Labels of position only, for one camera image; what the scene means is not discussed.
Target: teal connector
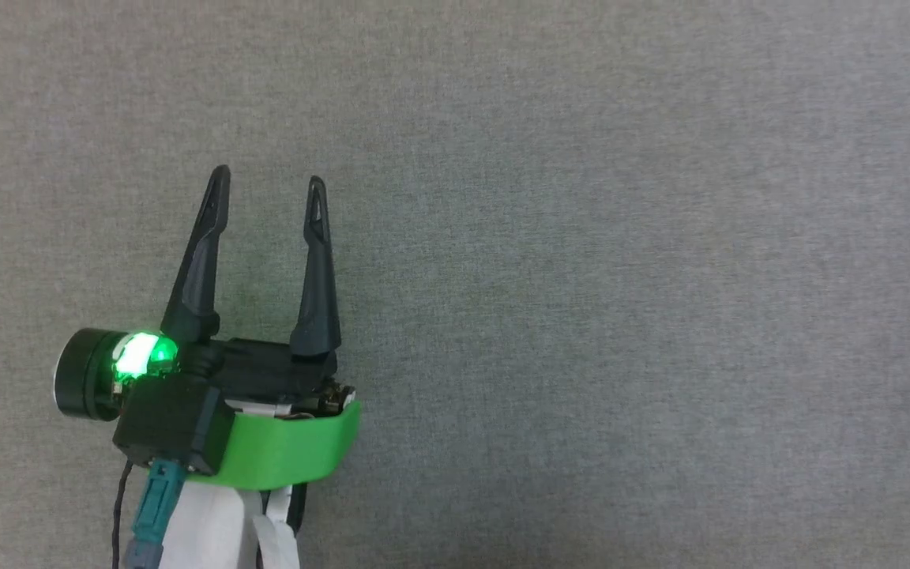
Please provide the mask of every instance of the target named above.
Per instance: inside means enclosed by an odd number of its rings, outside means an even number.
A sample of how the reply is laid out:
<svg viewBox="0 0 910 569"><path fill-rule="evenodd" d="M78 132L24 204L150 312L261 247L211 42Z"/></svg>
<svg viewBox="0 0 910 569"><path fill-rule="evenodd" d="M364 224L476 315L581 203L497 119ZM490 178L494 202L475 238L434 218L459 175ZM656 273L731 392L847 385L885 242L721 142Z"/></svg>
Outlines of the teal connector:
<svg viewBox="0 0 910 569"><path fill-rule="evenodd" d="M133 540L126 549L126 567L156 569L163 555L164 533L178 505L188 472L177 462L154 461L133 522Z"/></svg>

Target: gray textile background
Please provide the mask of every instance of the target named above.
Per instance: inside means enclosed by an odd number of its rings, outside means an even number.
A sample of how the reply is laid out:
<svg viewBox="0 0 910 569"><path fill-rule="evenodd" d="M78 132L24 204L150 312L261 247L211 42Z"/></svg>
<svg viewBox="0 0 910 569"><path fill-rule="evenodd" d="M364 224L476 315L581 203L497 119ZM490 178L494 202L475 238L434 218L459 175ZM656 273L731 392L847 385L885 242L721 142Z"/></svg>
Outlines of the gray textile background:
<svg viewBox="0 0 910 569"><path fill-rule="evenodd" d="M329 184L307 567L910 568L910 0L277 4L0 3L0 567L108 563L51 367L159 323L227 162L227 334Z"/></svg>

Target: glowing green led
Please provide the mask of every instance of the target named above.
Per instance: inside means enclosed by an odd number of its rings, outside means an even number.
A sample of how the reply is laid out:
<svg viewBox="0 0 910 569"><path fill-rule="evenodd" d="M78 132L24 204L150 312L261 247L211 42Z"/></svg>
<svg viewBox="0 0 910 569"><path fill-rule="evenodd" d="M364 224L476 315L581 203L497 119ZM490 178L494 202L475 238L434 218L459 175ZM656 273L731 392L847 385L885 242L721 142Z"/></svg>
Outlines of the glowing green led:
<svg viewBox="0 0 910 569"><path fill-rule="evenodd" d="M126 336L115 349L115 381L127 384L142 375L158 375L174 367L178 346L174 340L136 332Z"/></svg>

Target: green plastic cover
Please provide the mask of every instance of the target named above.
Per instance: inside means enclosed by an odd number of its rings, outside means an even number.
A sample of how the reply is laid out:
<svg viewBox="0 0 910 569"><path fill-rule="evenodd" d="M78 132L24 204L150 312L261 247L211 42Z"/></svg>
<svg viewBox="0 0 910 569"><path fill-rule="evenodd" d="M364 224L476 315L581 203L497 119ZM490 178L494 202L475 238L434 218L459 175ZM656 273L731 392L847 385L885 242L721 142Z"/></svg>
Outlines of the green plastic cover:
<svg viewBox="0 0 910 569"><path fill-rule="evenodd" d="M242 490L273 490L325 478L357 436L360 402L335 417L283 420L238 413L220 472L192 482Z"/></svg>

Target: black cable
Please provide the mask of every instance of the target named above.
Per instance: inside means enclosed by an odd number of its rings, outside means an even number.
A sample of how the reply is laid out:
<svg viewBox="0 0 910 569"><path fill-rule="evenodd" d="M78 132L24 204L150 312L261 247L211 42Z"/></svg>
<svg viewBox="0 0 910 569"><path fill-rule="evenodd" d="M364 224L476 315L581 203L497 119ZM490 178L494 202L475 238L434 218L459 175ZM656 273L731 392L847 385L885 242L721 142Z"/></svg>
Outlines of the black cable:
<svg viewBox="0 0 910 569"><path fill-rule="evenodd" d="M118 531L122 527L122 500L126 497L126 482L133 471L133 462L126 461L126 468L122 470L122 478L118 479L118 495L115 497L115 527L111 529L111 569L118 569Z"/></svg>

